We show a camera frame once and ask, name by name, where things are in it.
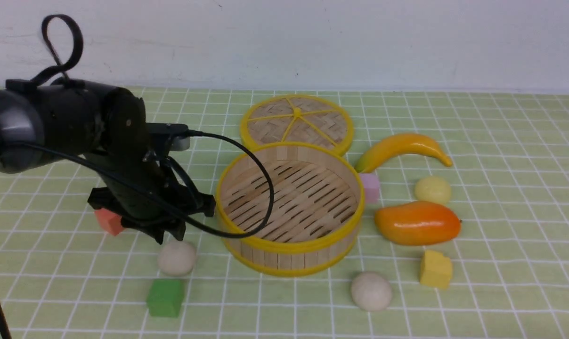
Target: white ball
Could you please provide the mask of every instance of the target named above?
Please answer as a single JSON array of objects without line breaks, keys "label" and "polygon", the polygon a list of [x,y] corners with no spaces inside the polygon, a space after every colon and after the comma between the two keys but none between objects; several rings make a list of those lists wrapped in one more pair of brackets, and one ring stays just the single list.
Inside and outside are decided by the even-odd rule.
[{"label": "white ball", "polygon": [[165,275],[186,275],[195,266],[196,249],[186,241],[172,240],[161,249],[157,264]]},{"label": "white ball", "polygon": [[379,273],[362,272],[351,282],[351,299],[364,311],[382,311],[390,305],[391,298],[390,282]]}]

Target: yellow rim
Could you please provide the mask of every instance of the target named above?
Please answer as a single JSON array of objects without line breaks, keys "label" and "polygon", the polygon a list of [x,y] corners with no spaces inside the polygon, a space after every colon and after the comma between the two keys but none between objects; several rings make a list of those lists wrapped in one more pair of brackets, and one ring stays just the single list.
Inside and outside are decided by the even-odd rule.
[{"label": "yellow rim", "polygon": [[[329,105],[333,108],[332,110],[326,110],[326,111],[306,112],[304,115],[316,114],[316,113],[326,113],[326,112],[331,112],[331,111],[338,112],[339,114],[341,114],[341,116],[343,117],[343,120],[345,120],[345,126],[347,127],[347,133],[345,134],[345,137],[343,138],[343,140],[341,142],[339,142],[338,144],[334,143],[330,139],[330,137],[328,137],[327,135],[324,134],[324,132],[321,131],[321,129],[318,129],[312,123],[310,123],[307,119],[305,119],[303,115],[301,116],[301,119],[304,120],[304,122],[306,124],[310,125],[310,127],[312,127],[312,129],[314,129],[322,137],[325,137],[325,139],[330,141],[332,144],[336,144],[334,146],[334,148],[332,148],[331,150],[328,150],[328,151],[331,151],[338,156],[343,156],[349,150],[349,148],[351,147],[351,142],[353,141],[353,138],[354,138],[353,122],[351,121],[349,114],[347,114],[347,112],[345,110],[343,110],[343,108],[341,108],[339,105],[336,105],[335,103],[332,103],[331,101],[328,101],[326,99],[319,98],[319,97],[313,97],[312,95],[303,95],[303,94],[289,94],[289,95],[281,95],[278,97],[273,97],[273,98],[261,101],[259,103],[256,103],[249,110],[247,110],[247,112],[243,115],[243,118],[241,120],[241,139],[242,139],[243,144],[245,145],[246,148],[249,148],[250,150],[253,151],[253,150],[256,150],[256,148],[261,147],[261,145],[257,144],[255,139],[253,139],[253,137],[251,136],[251,134],[249,133],[249,130],[248,130],[248,124],[250,121],[249,117],[251,116],[251,114],[253,114],[253,112],[255,112],[257,110],[257,108],[259,108],[260,106],[265,105],[271,101],[276,101],[276,100],[281,100],[281,99],[286,99],[287,101],[289,101],[290,105],[292,106],[293,104],[291,103],[290,98],[312,99],[312,100],[319,101],[320,103],[323,103],[325,105]],[[266,118],[283,118],[283,117],[287,117],[287,116],[293,116],[293,114],[273,115],[273,116],[269,116]],[[287,137],[287,133],[289,133],[289,131],[291,130],[291,127],[293,126],[293,122],[295,122],[295,120],[296,119],[293,119],[293,121],[289,125],[289,128],[286,129],[286,131],[283,135],[283,140],[284,140],[284,138]]]},{"label": "yellow rim", "polygon": [[269,275],[275,275],[278,277],[300,277],[300,276],[310,275],[310,274],[314,274],[314,273],[324,271],[327,268],[330,268],[334,264],[341,261],[341,259],[343,259],[351,251],[351,249],[354,248],[354,245],[356,244],[357,237],[358,237],[357,235],[354,237],[354,241],[352,241],[351,244],[349,245],[349,247],[347,247],[347,249],[345,249],[345,252],[341,253],[339,256],[337,256],[333,260],[330,260],[330,261],[325,262],[324,264],[320,264],[318,266],[314,266],[312,268],[306,268],[305,270],[279,270],[278,268],[270,268],[270,267],[261,266],[261,265],[258,265],[256,263],[244,258],[237,251],[234,251],[232,249],[232,247],[230,247],[230,245],[228,244],[228,240],[226,240],[226,239],[224,239],[224,245],[226,245],[226,249],[232,254],[233,257],[235,257],[243,265],[247,266],[248,268],[250,268],[252,270],[256,270],[257,272],[265,273],[265,274],[269,274]]},{"label": "yellow rim", "polygon": [[[323,238],[318,238],[315,240],[303,241],[303,242],[285,243],[285,242],[268,241],[261,238],[257,238],[256,236],[249,236],[247,238],[242,238],[241,241],[245,242],[249,246],[264,251],[284,253],[284,254],[296,254],[296,253],[307,253],[311,251],[317,251],[323,249],[324,247],[328,247],[329,245],[334,244],[345,238],[345,236],[351,233],[353,229],[356,227],[356,225],[358,225],[360,219],[362,218],[362,213],[364,212],[364,186],[362,185],[362,180],[360,179],[360,176],[358,175],[356,170],[349,163],[347,163],[347,161],[345,161],[342,157],[338,156],[337,154],[329,150],[326,150],[325,148],[322,148],[320,146],[305,144],[303,142],[278,142],[275,144],[267,144],[257,147],[255,150],[253,150],[253,152],[257,152],[265,148],[272,148],[278,146],[299,146],[299,147],[313,148],[314,150],[319,150],[321,152],[327,153],[330,156],[336,158],[338,161],[340,161],[344,166],[346,166],[350,170],[354,178],[356,178],[356,182],[358,183],[358,187],[360,188],[360,201],[358,202],[358,209],[345,223],[345,225],[340,227],[338,230],[332,232],[331,234],[324,236]],[[215,198],[218,215],[222,219],[224,225],[226,225],[227,230],[229,232],[239,233],[239,234],[244,232],[237,225],[235,225],[230,220],[230,218],[227,217],[226,211],[224,211],[224,206],[222,206],[222,201],[220,199],[220,196],[222,190],[222,182],[224,181],[224,178],[226,177],[228,172],[230,172],[231,168],[236,163],[238,163],[238,161],[241,161],[245,157],[247,157],[246,154],[238,156],[234,161],[230,163],[230,165],[228,165],[228,167],[226,167],[224,172],[222,172],[222,176],[220,176],[218,181],[218,189],[216,191],[216,198]]]}]

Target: toy mango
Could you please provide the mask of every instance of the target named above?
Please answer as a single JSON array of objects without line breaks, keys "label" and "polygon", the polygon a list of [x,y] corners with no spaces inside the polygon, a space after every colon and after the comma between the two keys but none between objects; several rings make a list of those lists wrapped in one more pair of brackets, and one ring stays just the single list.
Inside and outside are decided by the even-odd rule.
[{"label": "toy mango", "polygon": [[399,245],[423,246],[450,241],[461,231],[461,221],[444,205],[409,202],[385,207],[374,213],[381,234]]}]

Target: toy banana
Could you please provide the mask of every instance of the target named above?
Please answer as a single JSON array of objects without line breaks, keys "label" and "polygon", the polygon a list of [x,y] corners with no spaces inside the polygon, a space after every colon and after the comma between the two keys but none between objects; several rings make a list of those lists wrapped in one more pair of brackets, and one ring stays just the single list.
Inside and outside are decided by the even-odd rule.
[{"label": "toy banana", "polygon": [[400,133],[386,137],[366,151],[356,163],[358,173],[370,173],[387,160],[403,154],[418,154],[434,157],[452,166],[452,159],[444,153],[437,141],[418,133]]}]

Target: yellow cheese block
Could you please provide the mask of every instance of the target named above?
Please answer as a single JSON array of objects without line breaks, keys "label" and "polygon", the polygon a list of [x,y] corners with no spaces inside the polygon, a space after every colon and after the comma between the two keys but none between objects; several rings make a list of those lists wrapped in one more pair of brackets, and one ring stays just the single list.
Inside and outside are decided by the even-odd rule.
[{"label": "yellow cheese block", "polygon": [[446,289],[452,279],[452,261],[438,251],[426,250],[421,261],[420,283]]}]

